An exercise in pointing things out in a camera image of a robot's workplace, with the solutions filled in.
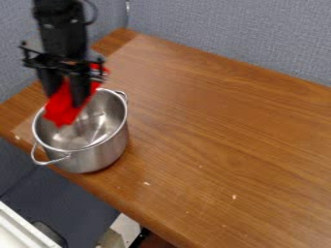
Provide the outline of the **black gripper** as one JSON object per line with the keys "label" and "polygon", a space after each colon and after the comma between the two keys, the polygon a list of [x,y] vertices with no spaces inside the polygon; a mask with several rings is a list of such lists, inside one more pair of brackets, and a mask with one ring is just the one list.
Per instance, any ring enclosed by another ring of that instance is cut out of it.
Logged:
{"label": "black gripper", "polygon": [[72,106],[80,108],[90,97],[91,80],[103,81],[104,59],[88,49],[88,26],[96,22],[84,13],[33,13],[40,47],[23,41],[23,65],[37,73],[44,93],[51,97],[70,78]]}

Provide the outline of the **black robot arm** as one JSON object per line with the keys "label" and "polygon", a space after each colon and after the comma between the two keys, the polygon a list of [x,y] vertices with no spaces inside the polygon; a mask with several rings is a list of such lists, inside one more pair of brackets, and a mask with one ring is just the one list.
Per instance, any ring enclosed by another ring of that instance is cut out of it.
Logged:
{"label": "black robot arm", "polygon": [[42,49],[21,42],[21,63],[33,69],[52,98],[68,80],[70,104],[80,108],[92,95],[92,80],[104,78],[104,59],[88,49],[87,27],[99,10],[90,0],[32,0]]}

